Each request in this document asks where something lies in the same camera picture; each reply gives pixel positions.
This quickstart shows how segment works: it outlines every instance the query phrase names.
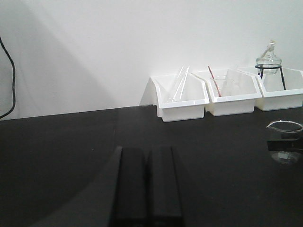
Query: glass flask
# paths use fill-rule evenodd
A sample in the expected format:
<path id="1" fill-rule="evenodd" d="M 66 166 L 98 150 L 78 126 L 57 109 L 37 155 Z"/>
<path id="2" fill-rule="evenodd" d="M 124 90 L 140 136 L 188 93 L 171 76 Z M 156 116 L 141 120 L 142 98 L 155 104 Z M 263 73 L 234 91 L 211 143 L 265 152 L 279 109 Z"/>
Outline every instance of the glass flask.
<path id="1" fill-rule="evenodd" d="M 282 60 L 278 58 L 275 53 L 275 41 L 271 40 L 267 45 L 266 50 L 261 55 L 261 57 L 256 59 L 257 65 L 260 65 L 264 68 L 270 67 L 279 67 L 281 66 Z M 278 69 L 264 69 L 263 74 L 276 74 Z"/>

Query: white storage tray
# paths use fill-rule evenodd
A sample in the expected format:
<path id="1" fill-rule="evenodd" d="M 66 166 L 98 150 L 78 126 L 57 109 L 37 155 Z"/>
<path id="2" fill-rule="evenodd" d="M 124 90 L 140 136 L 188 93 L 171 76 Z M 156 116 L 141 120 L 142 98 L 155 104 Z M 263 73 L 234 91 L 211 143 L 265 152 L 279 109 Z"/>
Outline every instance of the white storage tray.
<path id="1" fill-rule="evenodd" d="M 206 82 L 210 97 L 210 104 L 206 106 L 206 111 L 213 116 L 251 113 L 254 111 L 256 99 L 262 97 L 256 78 L 249 73 L 231 69 L 213 70 L 215 79 L 231 81 L 222 88 L 221 97 L 209 71 L 194 74 Z"/>
<path id="2" fill-rule="evenodd" d="M 204 106 L 209 103 L 205 82 L 188 74 L 181 101 L 166 102 L 174 79 L 174 75 L 151 77 L 157 116 L 164 122 L 203 118 Z"/>
<path id="3" fill-rule="evenodd" d="M 255 67 L 238 69 L 254 75 L 258 81 L 262 98 L 257 99 L 256 107 L 262 111 L 301 107 L 303 102 L 303 71 L 282 68 L 285 87 L 283 88 L 280 70 L 276 74 L 258 75 Z"/>

